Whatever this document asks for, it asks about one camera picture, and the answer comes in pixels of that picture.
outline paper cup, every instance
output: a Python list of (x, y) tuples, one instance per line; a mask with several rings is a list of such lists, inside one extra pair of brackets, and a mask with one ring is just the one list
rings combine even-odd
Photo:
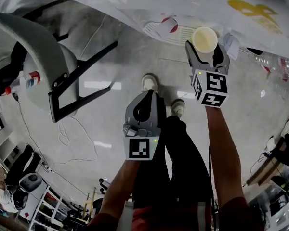
[(201, 26), (192, 34), (192, 44), (201, 53), (210, 53), (217, 46), (217, 35), (209, 27)]

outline black cable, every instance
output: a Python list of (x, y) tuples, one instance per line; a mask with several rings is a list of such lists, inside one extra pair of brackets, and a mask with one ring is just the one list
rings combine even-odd
[(279, 172), (278, 168), (277, 168), (276, 165), (273, 163), (272, 159), (271, 159), (271, 158), (269, 158), (269, 159), (270, 159), (271, 163), (274, 165), (274, 167), (277, 169), (277, 171)]
[(213, 226), (214, 231), (216, 231), (216, 216), (215, 216), (215, 206), (214, 206), (214, 192), (212, 187), (212, 169), (211, 169), (211, 147), (209, 146), (209, 177), (210, 177), (210, 184), (211, 184), (211, 209), (212, 209), (212, 215), (213, 215)]
[(250, 176), (251, 176), (251, 169), (256, 165), (256, 163), (261, 163), (264, 160), (264, 156), (261, 157), (261, 155), (264, 153), (261, 153), (258, 160), (250, 167)]

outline red shirt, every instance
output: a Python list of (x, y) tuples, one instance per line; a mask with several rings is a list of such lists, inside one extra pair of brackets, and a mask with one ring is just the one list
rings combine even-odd
[[(133, 231), (210, 231), (209, 205), (174, 206), (167, 208), (147, 207), (135, 209)], [(105, 213), (97, 214), (83, 231), (116, 230), (118, 220)], [(219, 213), (221, 231), (264, 231), (261, 223), (253, 217), (246, 200), (235, 198), (225, 204)]]

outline black pants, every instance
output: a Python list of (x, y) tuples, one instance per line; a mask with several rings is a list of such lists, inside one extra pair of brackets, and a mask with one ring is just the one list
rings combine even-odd
[[(174, 202), (210, 203), (212, 187), (203, 159), (186, 133), (186, 124), (176, 116), (166, 118), (166, 107), (159, 98), (158, 122), (161, 135), (152, 161), (142, 161), (132, 192), (134, 208), (166, 206)], [(172, 159), (169, 179), (165, 146)]]
[(31, 163), (24, 171), (24, 168), (25, 168), (27, 162), (29, 161), (29, 159), (31, 158), (32, 153), (33, 153), (33, 149), (31, 146), (28, 145), (25, 148), (25, 151), (17, 158), (17, 160), (14, 162), (11, 169), (9, 170), (9, 173), (4, 180), (7, 185), (14, 185), (14, 186), (18, 185), (19, 180), (23, 176), (25, 176), (29, 173), (35, 172), (37, 166), (39, 165), (39, 161), (40, 161), (40, 156), (38, 154), (34, 154)]

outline red bottle cap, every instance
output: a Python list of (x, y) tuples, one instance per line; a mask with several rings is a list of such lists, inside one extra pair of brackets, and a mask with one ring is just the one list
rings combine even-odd
[(6, 88), (5, 88), (5, 94), (6, 94), (6, 95), (9, 95), (11, 92), (12, 92), (11, 87), (6, 87)]

